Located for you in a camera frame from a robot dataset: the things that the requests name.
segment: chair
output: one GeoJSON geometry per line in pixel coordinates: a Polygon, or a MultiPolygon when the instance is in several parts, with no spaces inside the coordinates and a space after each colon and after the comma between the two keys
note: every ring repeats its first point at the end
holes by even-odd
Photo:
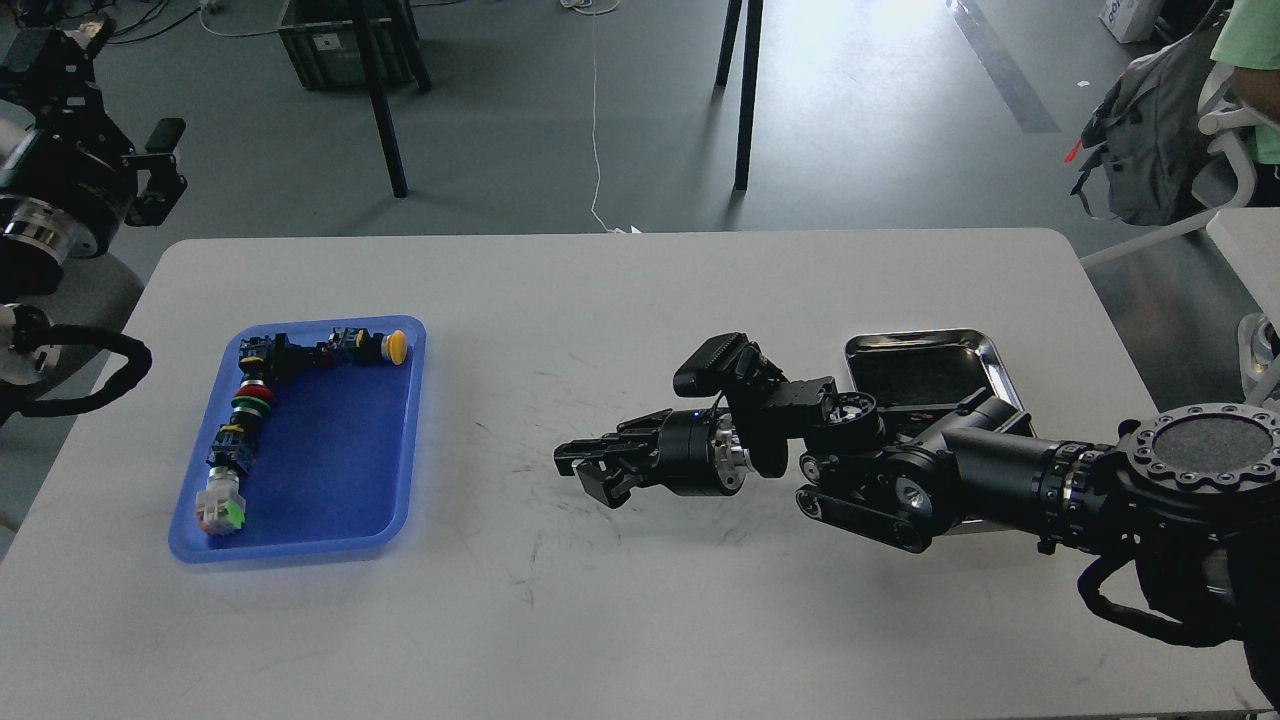
{"type": "Polygon", "coordinates": [[[1280,129],[1280,124],[1238,100],[1226,99],[1233,72],[1231,65],[1217,63],[1204,81],[1199,96],[1201,118],[1197,127],[1201,133],[1213,138],[1208,143],[1208,152],[1216,158],[1192,182],[1192,195],[1207,209],[1114,247],[1085,255],[1080,259],[1085,269],[1203,229],[1219,210],[1244,208],[1249,204],[1258,177],[1253,160],[1244,147],[1244,132],[1247,128],[1263,124],[1280,129]]]}

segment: electrical component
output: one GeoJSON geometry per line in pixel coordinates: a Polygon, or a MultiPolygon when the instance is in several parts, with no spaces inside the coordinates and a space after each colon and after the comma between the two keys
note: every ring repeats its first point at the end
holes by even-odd
{"type": "Polygon", "coordinates": [[[232,534],[244,527],[244,497],[239,483],[253,469],[259,432],[275,406],[271,387],[308,369],[335,365],[401,365],[408,356],[402,331],[371,333],[365,328],[334,328],[312,347],[293,345],[285,333],[241,340],[237,366],[243,374],[232,395],[230,418],[214,433],[205,464],[205,489],[196,495],[196,524],[210,536],[232,534]]]}

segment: backpack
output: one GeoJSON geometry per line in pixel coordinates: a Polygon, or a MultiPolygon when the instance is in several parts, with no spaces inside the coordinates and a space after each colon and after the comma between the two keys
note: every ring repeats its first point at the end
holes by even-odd
{"type": "Polygon", "coordinates": [[[1097,146],[1071,188],[1091,217],[1097,218],[1084,183],[1100,165],[1111,186],[1111,211],[1125,223],[1167,225],[1201,209],[1190,187],[1210,161],[1210,138],[1196,123],[1222,5],[1215,3],[1187,37],[1129,63],[1084,126],[1064,161],[1073,161],[1080,147],[1097,146]]]}

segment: black table leg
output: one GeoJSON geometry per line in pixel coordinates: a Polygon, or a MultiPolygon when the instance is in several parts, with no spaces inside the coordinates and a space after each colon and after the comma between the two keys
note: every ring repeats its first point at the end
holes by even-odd
{"type": "Polygon", "coordinates": [[[356,46],[360,49],[360,61],[365,67],[365,85],[369,86],[369,101],[374,105],[374,119],[378,122],[378,138],[383,143],[383,156],[387,159],[387,172],[392,178],[392,195],[404,197],[408,184],[404,182],[404,164],[399,156],[399,143],[396,142],[396,128],[392,126],[392,111],[387,106],[387,94],[383,91],[383,78],[378,74],[374,36],[369,29],[369,17],[365,15],[364,0],[348,0],[351,19],[356,31],[356,46]]]}
{"type": "Polygon", "coordinates": [[[417,45],[417,36],[408,31],[410,22],[404,17],[404,4],[402,0],[383,0],[387,8],[387,17],[392,19],[392,37],[401,46],[404,58],[408,60],[408,69],[417,81],[417,88],[422,92],[431,90],[431,76],[426,74],[426,63],[422,61],[422,49],[417,45]]]}
{"type": "Polygon", "coordinates": [[[742,0],[728,0],[728,15],[724,17],[724,38],[721,40],[721,64],[716,69],[716,85],[728,83],[728,65],[733,60],[733,41],[737,38],[737,19],[742,15],[742,0]]]}
{"type": "Polygon", "coordinates": [[[748,0],[742,106],[737,119],[737,168],[733,174],[736,190],[746,190],[746,178],[751,169],[751,127],[755,122],[755,77],[760,65],[760,23],[763,17],[764,0],[748,0]]]}

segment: scuff mark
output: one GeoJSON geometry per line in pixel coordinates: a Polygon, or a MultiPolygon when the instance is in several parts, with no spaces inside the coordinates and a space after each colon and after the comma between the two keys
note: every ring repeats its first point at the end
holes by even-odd
{"type": "MultiPolygon", "coordinates": [[[[741,519],[739,519],[737,523],[733,523],[733,527],[730,528],[730,529],[727,529],[727,530],[724,530],[724,534],[721,536],[721,542],[719,543],[724,544],[726,542],[728,542],[728,537],[731,534],[733,534],[735,530],[737,530],[739,528],[741,528],[744,523],[746,523],[746,518],[741,518],[741,519]]],[[[748,533],[742,533],[742,537],[737,538],[737,541],[735,541],[735,542],[739,543],[739,544],[741,544],[742,539],[745,539],[746,536],[748,536],[748,533]]]]}
{"type": "Polygon", "coordinates": [[[509,583],[511,587],[513,587],[513,588],[515,587],[520,587],[520,585],[525,587],[525,592],[524,592],[524,596],[521,597],[521,600],[525,602],[525,605],[529,606],[530,610],[532,610],[534,609],[534,584],[531,582],[529,582],[529,578],[518,579],[515,575],[512,575],[511,573],[507,573],[507,578],[511,579],[511,583],[509,583]]]}
{"type": "Polygon", "coordinates": [[[227,600],[225,597],[223,597],[220,594],[209,593],[209,597],[216,600],[218,602],[221,602],[227,607],[230,607],[232,612],[234,612],[237,615],[247,615],[241,606],[236,605],[234,602],[227,600]]]}
{"type": "Polygon", "coordinates": [[[1079,684],[1084,683],[1085,680],[1088,680],[1089,678],[1092,678],[1093,675],[1096,675],[1098,673],[1098,670],[1101,670],[1102,666],[1106,665],[1106,664],[1107,664],[1107,653],[1103,652],[1102,657],[1098,659],[1097,666],[1093,667],[1093,670],[1089,670],[1088,673],[1085,673],[1084,675],[1082,675],[1082,676],[1071,680],[1071,684],[1073,685],[1079,685],[1079,684]]]}
{"type": "Polygon", "coordinates": [[[448,525],[449,528],[452,528],[453,532],[458,536],[458,542],[462,543],[462,548],[467,551],[467,555],[470,555],[472,560],[479,561],[480,556],[477,556],[476,551],[471,548],[471,543],[467,542],[467,534],[462,532],[462,527],[458,525],[458,523],[453,521],[453,520],[447,520],[445,525],[448,525]]]}
{"type": "Polygon", "coordinates": [[[189,685],[187,685],[187,688],[184,691],[182,691],[180,693],[178,693],[178,700],[182,700],[182,698],[187,697],[187,693],[189,693],[191,691],[196,689],[196,685],[198,685],[200,682],[204,680],[205,675],[207,675],[207,674],[209,673],[201,673],[200,675],[197,675],[196,679],[192,680],[192,683],[189,685]]]}
{"type": "Polygon", "coordinates": [[[543,532],[538,530],[538,537],[534,538],[534,550],[529,553],[529,568],[532,569],[534,562],[538,562],[538,550],[543,547],[543,532]]]}
{"type": "Polygon", "coordinates": [[[609,524],[611,528],[613,528],[613,534],[617,538],[618,544],[622,544],[622,529],[618,528],[618,524],[613,521],[613,516],[604,515],[604,520],[609,524]]]}
{"type": "Polygon", "coordinates": [[[588,368],[599,368],[599,365],[596,365],[595,363],[589,363],[586,360],[582,360],[581,357],[579,357],[577,355],[573,355],[572,352],[568,354],[568,357],[570,357],[570,360],[577,360],[579,363],[586,365],[588,368]]]}
{"type": "Polygon", "coordinates": [[[1231,694],[1235,696],[1235,701],[1240,703],[1240,707],[1245,710],[1253,710],[1253,705],[1249,703],[1249,698],[1244,697],[1244,693],[1240,692],[1240,688],[1231,685],[1231,694]]]}

